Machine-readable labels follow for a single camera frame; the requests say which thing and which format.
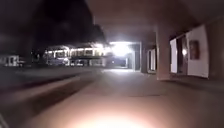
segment wall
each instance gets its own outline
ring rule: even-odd
[[[210,50],[210,78],[224,78],[224,18],[206,25]]]
[[[198,27],[186,34],[187,46],[188,46],[188,75],[199,76],[208,78],[209,76],[209,51],[208,51],[208,40],[205,26]],[[198,40],[200,59],[191,60],[189,52],[189,41]]]
[[[171,73],[177,73],[177,40],[170,41],[171,46]]]

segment dark sky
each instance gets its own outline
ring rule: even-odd
[[[93,16],[84,0],[45,0],[33,22],[38,46],[89,42],[95,38]]]
[[[0,53],[104,39],[85,0],[0,0]]]

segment ceiling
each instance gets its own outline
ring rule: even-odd
[[[44,0],[0,0],[0,43],[23,42],[21,34]],[[86,0],[94,22],[109,41],[154,41],[154,28],[167,23],[188,28],[223,15],[223,0]]]
[[[223,0],[87,0],[109,41],[148,40],[156,24],[187,29],[223,14]]]

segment bright light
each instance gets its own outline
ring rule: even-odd
[[[183,53],[184,56],[186,56],[187,55],[187,50],[186,49],[183,49],[182,50],[182,53]]]
[[[94,46],[97,48],[103,48],[103,44],[94,44]]]
[[[64,61],[69,61],[69,59],[68,58],[64,58]]]
[[[106,47],[106,48],[104,48],[104,54],[106,55],[106,54],[108,54],[108,53],[110,53],[112,50],[111,50],[111,48],[110,47]]]
[[[130,45],[132,44],[131,42],[127,42],[127,41],[118,41],[118,42],[110,42],[111,45]]]
[[[66,51],[69,51],[69,47],[67,47],[67,46],[63,46],[63,48],[64,48]]]
[[[146,128],[140,122],[122,117],[101,117],[78,124],[77,128]]]
[[[88,51],[88,50],[93,50],[93,48],[85,48],[85,50],[87,50],[87,51]]]
[[[112,52],[115,56],[123,57],[128,53],[132,53],[132,50],[127,45],[118,44],[112,48]]]
[[[78,48],[77,51],[84,51],[84,48]]]

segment doorway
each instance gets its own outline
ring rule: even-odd
[[[177,73],[187,75],[188,48],[186,36],[177,39]]]

